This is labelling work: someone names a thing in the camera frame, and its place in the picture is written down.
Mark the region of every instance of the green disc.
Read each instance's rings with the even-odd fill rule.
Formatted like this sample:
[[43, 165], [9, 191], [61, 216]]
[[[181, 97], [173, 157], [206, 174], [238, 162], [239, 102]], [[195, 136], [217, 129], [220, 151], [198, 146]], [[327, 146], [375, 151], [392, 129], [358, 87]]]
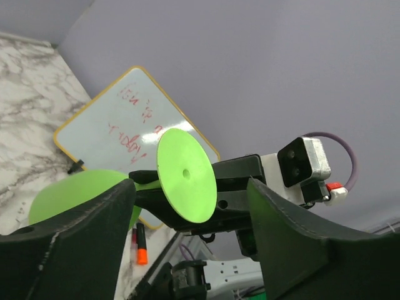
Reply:
[[185, 220], [206, 222], [217, 203], [217, 184], [203, 147], [188, 132], [166, 131], [157, 148], [157, 172], [170, 205]]
[[[41, 222], [95, 198], [128, 176], [112, 170], [88, 170], [45, 187], [34, 199], [29, 224]], [[141, 208], [134, 206], [129, 228], [138, 220]]]

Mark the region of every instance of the black plastic part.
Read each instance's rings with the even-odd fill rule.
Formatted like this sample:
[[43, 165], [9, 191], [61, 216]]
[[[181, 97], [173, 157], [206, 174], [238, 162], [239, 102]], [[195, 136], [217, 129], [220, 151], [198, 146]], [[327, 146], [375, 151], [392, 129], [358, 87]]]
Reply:
[[0, 236], [0, 299], [113, 299], [135, 192], [127, 179], [66, 212]]
[[[136, 205], [151, 211], [167, 226], [180, 232], [209, 234], [251, 228], [246, 188], [250, 178], [265, 183], [261, 158], [253, 154], [217, 162], [212, 167], [217, 182], [217, 206], [207, 222], [197, 224], [184, 220], [169, 205], [162, 189], [138, 191]], [[158, 180], [156, 171], [131, 172], [129, 178], [143, 184]]]
[[204, 275], [204, 261], [182, 261], [172, 267], [172, 286], [176, 300], [206, 300], [211, 289]]
[[144, 225], [140, 222], [136, 223], [136, 244], [138, 249], [147, 249], [146, 233]]
[[399, 299], [399, 234], [330, 222], [257, 180], [247, 191], [267, 299]]
[[325, 181], [313, 181], [302, 186], [301, 192], [306, 203], [323, 202], [329, 200], [330, 197]]
[[69, 168], [69, 170], [67, 171], [67, 174], [72, 174], [72, 173], [75, 173], [76, 171], [82, 169], [83, 164], [84, 163], [83, 163], [82, 159], [78, 160], [77, 162], [74, 162], [72, 164], [72, 166]]
[[[162, 292], [155, 292], [152, 290], [158, 289], [158, 285], [160, 284], [159, 279], [163, 278], [166, 272], [171, 274], [171, 268], [172, 268], [171, 264], [169, 264], [169, 263], [164, 264], [161, 267], [161, 269], [157, 272], [155, 277], [154, 277], [154, 274], [157, 271], [158, 266], [162, 263], [163, 259], [165, 258], [166, 254], [168, 253], [168, 251], [172, 248], [173, 244], [175, 243], [175, 241], [179, 237], [179, 235], [180, 235], [179, 233], [176, 233], [172, 237], [172, 239], [168, 242], [167, 246], [162, 250], [161, 254], [157, 257], [156, 261], [153, 262], [150, 269], [147, 271], [147, 273], [143, 276], [143, 278], [137, 284], [135, 290], [131, 293], [131, 295], [129, 295], [129, 297], [128, 297], [129, 300], [148, 300], [148, 299], [150, 299], [150, 294], [162, 293]], [[173, 297], [171, 296], [171, 298], [168, 298], [167, 296], [165, 296], [165, 297], [160, 297], [157, 299], [173, 300]]]
[[169, 262], [164, 264], [160, 271], [157, 273], [154, 281], [149, 287], [147, 291], [144, 291], [142, 294], [145, 296], [133, 297], [132, 299], [145, 299], [145, 300], [175, 300], [173, 296], [174, 291], [172, 287], [172, 274], [171, 274], [172, 266]]
[[256, 239], [252, 229], [241, 229], [236, 231], [237, 241], [243, 256], [258, 261]]
[[305, 209], [311, 209], [311, 208], [313, 208], [314, 206], [315, 206], [315, 202], [312, 202], [312, 203], [304, 203], [304, 204], [301, 204], [301, 205], [300, 205], [301, 208], [305, 208]]
[[279, 150], [277, 159], [281, 167], [283, 182], [287, 188], [299, 184], [313, 175], [313, 169], [302, 137], [298, 137]]
[[206, 244], [209, 244], [215, 241], [215, 233], [210, 234], [210, 236], [203, 236], [200, 234], [199, 238], [201, 238]]

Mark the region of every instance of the gray wall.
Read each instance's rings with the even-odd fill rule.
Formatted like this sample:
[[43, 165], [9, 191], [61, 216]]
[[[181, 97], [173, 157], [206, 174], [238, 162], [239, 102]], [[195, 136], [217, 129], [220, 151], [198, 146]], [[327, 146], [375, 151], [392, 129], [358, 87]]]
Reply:
[[[97, 0], [59, 50], [91, 96], [144, 66], [223, 159], [340, 135], [359, 182], [346, 204], [314, 212], [361, 229], [400, 215], [399, 3]], [[346, 153], [324, 143], [344, 182]], [[219, 252], [236, 245], [220, 241]]]
[[0, 0], [0, 31], [60, 43], [94, 0]]

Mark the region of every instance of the whiteboard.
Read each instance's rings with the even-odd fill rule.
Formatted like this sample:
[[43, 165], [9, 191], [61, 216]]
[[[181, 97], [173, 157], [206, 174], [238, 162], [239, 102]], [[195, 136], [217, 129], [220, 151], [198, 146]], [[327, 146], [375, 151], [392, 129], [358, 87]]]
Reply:
[[216, 149], [159, 84], [134, 66], [58, 128], [54, 142], [73, 161], [82, 160], [83, 169], [127, 174], [156, 169], [159, 138], [170, 128], [190, 133], [212, 163], [219, 161]]

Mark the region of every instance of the camera lens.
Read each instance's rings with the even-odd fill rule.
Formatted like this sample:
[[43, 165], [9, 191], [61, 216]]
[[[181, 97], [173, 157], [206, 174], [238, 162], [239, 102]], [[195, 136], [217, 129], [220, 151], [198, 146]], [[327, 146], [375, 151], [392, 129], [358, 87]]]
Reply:
[[292, 175], [293, 175], [294, 177], [298, 177], [298, 176], [300, 175], [300, 170], [299, 170], [298, 167], [295, 167], [295, 168], [293, 169]]
[[288, 158], [290, 158], [290, 159], [294, 158], [294, 151], [293, 151], [293, 150], [289, 150], [289, 151], [287, 152], [287, 156], [288, 156]]

